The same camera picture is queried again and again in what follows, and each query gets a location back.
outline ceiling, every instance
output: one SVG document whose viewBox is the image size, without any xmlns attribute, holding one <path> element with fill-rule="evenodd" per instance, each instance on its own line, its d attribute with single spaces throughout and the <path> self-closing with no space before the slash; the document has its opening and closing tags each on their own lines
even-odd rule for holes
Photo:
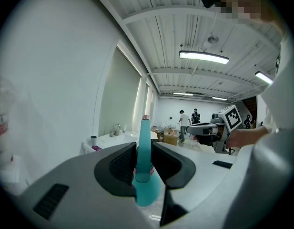
<svg viewBox="0 0 294 229">
<path fill-rule="evenodd" d="M 100 1 L 129 37 L 160 96 L 177 91 L 240 101 L 265 89 L 256 71 L 274 77 L 281 37 L 271 25 L 240 23 L 200 0 Z M 180 50 L 201 51 L 212 31 L 219 41 L 206 52 L 228 57 L 226 65 L 179 58 Z"/>
</svg>

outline teal bottle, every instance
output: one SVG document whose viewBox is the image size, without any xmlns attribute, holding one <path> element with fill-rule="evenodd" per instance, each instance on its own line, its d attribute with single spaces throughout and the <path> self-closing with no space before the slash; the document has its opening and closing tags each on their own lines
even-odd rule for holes
<svg viewBox="0 0 294 229">
<path fill-rule="evenodd" d="M 132 184 L 136 189 L 138 206 L 149 206 L 155 202 L 162 189 L 161 178 L 151 163 L 151 132 L 148 115 L 142 118 L 137 165 Z"/>
</svg>

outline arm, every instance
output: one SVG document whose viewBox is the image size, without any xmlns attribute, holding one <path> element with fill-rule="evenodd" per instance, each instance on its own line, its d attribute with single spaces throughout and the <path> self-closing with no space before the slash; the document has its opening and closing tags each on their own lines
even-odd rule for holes
<svg viewBox="0 0 294 229">
<path fill-rule="evenodd" d="M 249 144 L 255 144 L 266 134 L 268 134 L 268 131 L 264 126 L 256 129 L 235 129 L 231 132 L 226 147 L 243 147 Z"/>
</svg>

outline faucet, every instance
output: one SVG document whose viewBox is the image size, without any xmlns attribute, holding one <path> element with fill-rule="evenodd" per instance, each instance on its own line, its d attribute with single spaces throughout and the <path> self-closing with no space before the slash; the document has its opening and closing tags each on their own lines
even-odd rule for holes
<svg viewBox="0 0 294 229">
<path fill-rule="evenodd" d="M 114 135 L 119 135 L 120 134 L 120 125 L 118 123 L 115 123 L 113 125 L 112 131 L 114 133 Z"/>
</svg>

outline person in black clothes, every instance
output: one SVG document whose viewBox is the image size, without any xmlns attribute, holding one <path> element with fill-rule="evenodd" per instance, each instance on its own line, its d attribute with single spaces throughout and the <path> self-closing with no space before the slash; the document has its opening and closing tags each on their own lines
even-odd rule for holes
<svg viewBox="0 0 294 229">
<path fill-rule="evenodd" d="M 197 109 L 193 110 L 193 114 L 191 115 L 191 121 L 193 124 L 200 123 L 200 114 L 198 113 Z"/>
<path fill-rule="evenodd" d="M 245 129 L 251 129 L 252 121 L 250 120 L 250 117 L 251 116 L 248 114 L 246 117 L 246 120 L 244 120 L 244 128 Z"/>
</svg>

